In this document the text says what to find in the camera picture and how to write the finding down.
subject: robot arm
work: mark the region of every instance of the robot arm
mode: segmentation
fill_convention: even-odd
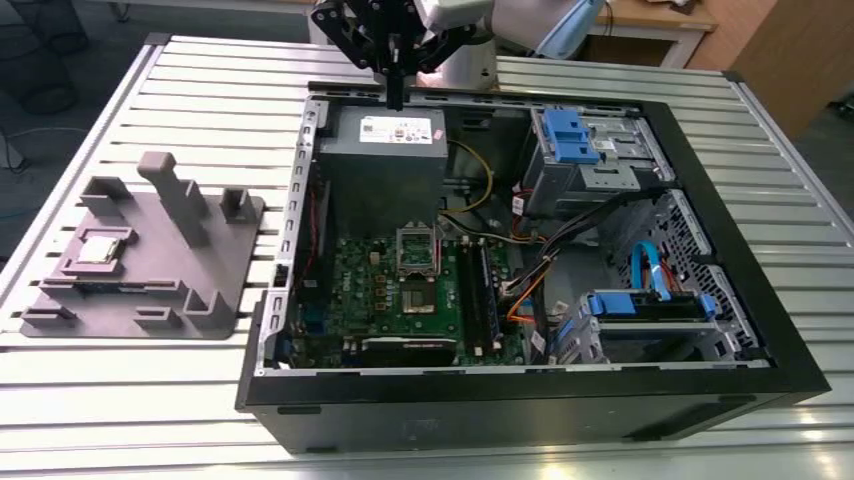
[[[327,0],[311,17],[353,65],[373,70],[387,106],[400,110],[415,74],[435,71],[472,39],[476,24],[538,54],[566,58],[604,1]]]
[[[345,15],[344,5],[353,16]],[[387,106],[393,110],[403,108],[404,86],[415,74],[432,72],[476,31],[463,24],[427,35],[412,0],[329,0],[315,7],[311,17],[353,65],[369,67],[385,83]]]

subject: wire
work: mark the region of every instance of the wire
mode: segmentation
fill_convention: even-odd
[[[662,273],[662,261],[658,249],[648,240],[640,240],[631,249],[631,288],[644,288],[642,259],[646,255],[650,263],[650,282],[652,289],[658,292],[660,299],[670,301],[670,290],[667,289],[666,275]]]
[[[463,223],[459,220],[456,220],[454,217],[451,217],[446,213],[442,214],[442,217],[444,217],[444,219],[454,226],[454,228],[456,228],[456,230],[459,230],[460,232],[463,232],[467,235],[475,235],[478,237],[494,238],[496,240],[500,240],[502,242],[514,243],[516,245],[528,245],[528,243],[530,243],[527,241],[515,240],[512,238],[502,237],[500,235],[495,235],[494,233],[478,232],[476,230],[472,230],[466,225],[463,225]]]
[[[17,167],[12,166],[12,146],[9,145],[9,138],[12,137],[5,134],[5,129],[1,126],[0,136],[3,136],[3,145],[5,146],[5,156],[3,157],[5,159],[5,166],[13,175],[20,175],[24,173],[24,170],[29,168],[29,162],[24,158],[21,163],[17,164]]]
[[[572,240],[578,235],[594,228],[620,206],[630,202],[660,196],[667,191],[667,188],[670,188],[668,185],[662,185],[639,192],[620,193],[570,219],[546,240],[536,255],[542,259],[540,262],[523,270],[520,277],[507,284],[507,289],[516,288],[528,279],[534,278],[539,270],[548,266],[558,253],[560,253],[560,242]]]
[[[468,145],[456,140],[448,140],[448,143],[458,145],[463,150],[466,150],[468,154],[480,162],[480,165],[483,165],[483,170],[486,171],[486,192],[483,192],[483,196],[478,199],[478,201],[463,208],[448,208],[447,210],[442,211],[442,213],[463,213],[478,208],[483,204],[483,202],[490,199],[490,195],[492,195],[492,170],[490,170],[490,164],[486,162],[480,154],[475,152]]]
[[[516,300],[516,303],[512,304],[512,307],[507,312],[507,320],[512,321],[512,318],[516,317],[516,310],[519,310],[519,307],[522,306],[522,302],[524,302],[524,299],[528,297],[528,295],[531,295],[531,292],[534,291],[539,283],[543,281],[543,278],[546,278],[546,271],[547,270],[543,270],[543,273],[540,273],[539,277],[536,277],[536,280],[531,282],[531,285],[528,285],[528,288],[522,293],[522,296],[519,297],[519,300]]]
[[[27,161],[27,159],[24,158],[24,160],[21,160],[21,163],[17,165],[17,167],[12,166],[12,146],[9,145],[9,140],[12,140],[13,138],[19,138],[23,137],[25,135],[29,135],[32,133],[39,133],[39,132],[80,132],[80,133],[89,133],[88,130],[83,129],[83,128],[75,128],[75,127],[41,127],[41,128],[31,128],[29,130],[24,130],[23,132],[17,132],[13,133],[12,135],[7,135],[5,129],[3,127],[0,127],[0,134],[4,138],[4,145],[5,145],[5,165],[7,168],[9,169],[9,172],[12,172],[15,175],[20,175],[21,173],[24,173],[24,170],[27,170],[29,168],[29,162]]]
[[[676,292],[682,291],[682,285],[679,285],[679,280],[676,280],[676,276],[672,274],[672,270],[670,269],[670,265],[662,262],[662,270],[664,271],[664,275],[667,276],[667,281],[670,283],[670,288]]]
[[[23,210],[20,212],[7,213],[5,215],[0,215],[0,220],[5,220],[7,218],[20,217],[20,216],[27,215],[27,214],[29,214],[32,212],[37,212],[40,208],[41,207],[35,207],[35,208],[29,208],[27,210]]]

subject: blue plastic latch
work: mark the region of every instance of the blue plastic latch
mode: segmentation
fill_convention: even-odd
[[[602,305],[606,314],[635,315],[635,304],[631,301],[631,295],[627,293],[608,292],[600,293]]]
[[[590,314],[595,317],[602,315],[604,307],[602,306],[602,299],[599,295],[587,296],[587,305],[590,305]]]
[[[703,311],[706,312],[706,318],[708,320],[715,318],[715,315],[718,314],[718,302],[715,301],[715,297],[712,297],[707,293],[700,294],[699,304],[703,307]]]
[[[594,316],[608,315],[635,315],[635,304],[631,295],[620,292],[596,293],[587,297],[590,313]]]
[[[558,163],[596,164],[599,152],[590,145],[590,130],[575,110],[546,109],[543,123],[548,140],[555,146]]]

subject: floor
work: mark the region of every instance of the floor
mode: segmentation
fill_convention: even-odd
[[[303,42],[308,32],[303,17],[173,7],[133,6],[131,21],[117,23],[107,5],[75,2],[92,45],[65,58],[80,93],[79,104],[51,116],[25,114],[0,93],[0,125],[13,134],[32,128],[88,129],[133,60],[148,32]],[[11,23],[0,8],[0,24]],[[36,211],[83,141],[73,131],[39,132],[15,140],[31,161],[20,175],[0,168],[0,265],[12,254]],[[828,111],[795,142],[816,174],[850,216],[854,216],[854,123]]]

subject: aluminum slotted table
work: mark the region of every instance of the aluminum slotted table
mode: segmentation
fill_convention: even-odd
[[[0,475],[209,478],[850,478],[854,228],[748,89],[718,73],[502,58],[503,90],[667,102],[832,392],[679,442],[292,458],[233,410],[249,313],[271,274],[311,80],[371,82],[332,47],[153,35],[0,274]],[[203,193],[265,199],[237,332],[225,341],[27,338],[92,175],[171,151]]]

